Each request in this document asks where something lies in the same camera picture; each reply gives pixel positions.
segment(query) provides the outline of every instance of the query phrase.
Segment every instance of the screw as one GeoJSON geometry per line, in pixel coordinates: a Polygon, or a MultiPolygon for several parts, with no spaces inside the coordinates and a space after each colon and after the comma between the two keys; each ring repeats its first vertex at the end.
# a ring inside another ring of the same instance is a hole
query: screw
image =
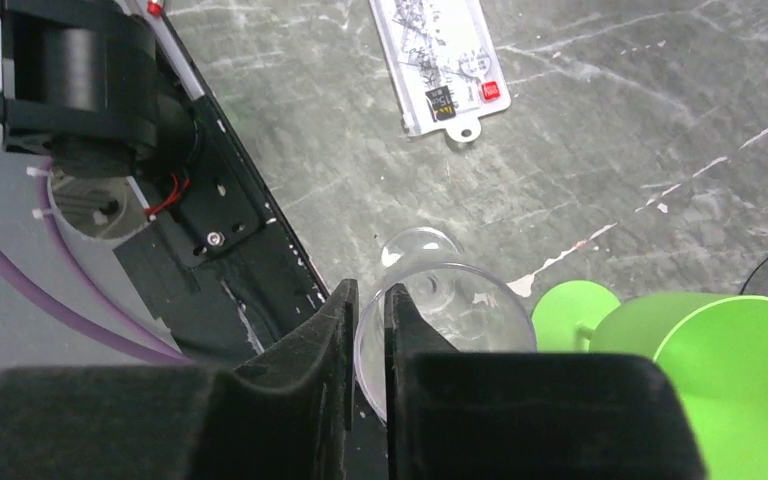
{"type": "Polygon", "coordinates": [[[225,235],[219,232],[210,232],[207,234],[207,244],[211,247],[221,247],[225,243],[225,235]]]}

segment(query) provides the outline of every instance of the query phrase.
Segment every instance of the purple cable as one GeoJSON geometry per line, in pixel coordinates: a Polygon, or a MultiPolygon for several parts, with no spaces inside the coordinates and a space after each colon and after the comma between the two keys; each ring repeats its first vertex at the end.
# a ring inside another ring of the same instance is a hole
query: purple cable
{"type": "MultiPolygon", "coordinates": [[[[40,169],[44,171],[50,171],[51,165],[52,163],[50,161],[46,162],[40,167],[40,169]]],[[[48,177],[40,177],[38,185],[40,208],[42,208],[43,211],[51,210],[51,199],[48,196],[48,177]]],[[[60,252],[60,255],[66,260],[66,263],[69,264],[69,267],[72,268],[72,271],[75,273],[75,275],[77,275],[78,279],[80,279],[84,288],[89,290],[93,298],[95,298],[95,300],[100,303],[108,311],[108,313],[116,318],[119,323],[128,327],[134,334],[138,336],[138,338],[146,342],[152,350],[160,352],[169,357],[180,360],[187,360],[187,357],[183,356],[180,352],[163,342],[163,340],[157,338],[144,326],[140,325],[136,320],[131,318],[130,315],[125,313],[125,311],[123,311],[118,305],[113,303],[113,301],[110,300],[110,298],[108,298],[104,292],[101,291],[98,285],[96,285],[86,270],[84,270],[84,268],[81,266],[80,262],[78,262],[78,259],[75,258],[75,256],[72,254],[69,246],[66,245],[66,241],[63,239],[63,235],[60,233],[60,229],[57,226],[57,220],[55,220],[54,215],[43,215],[43,222],[45,223],[45,229],[48,232],[48,236],[51,237],[51,240],[54,242],[54,246],[60,252]]]]}

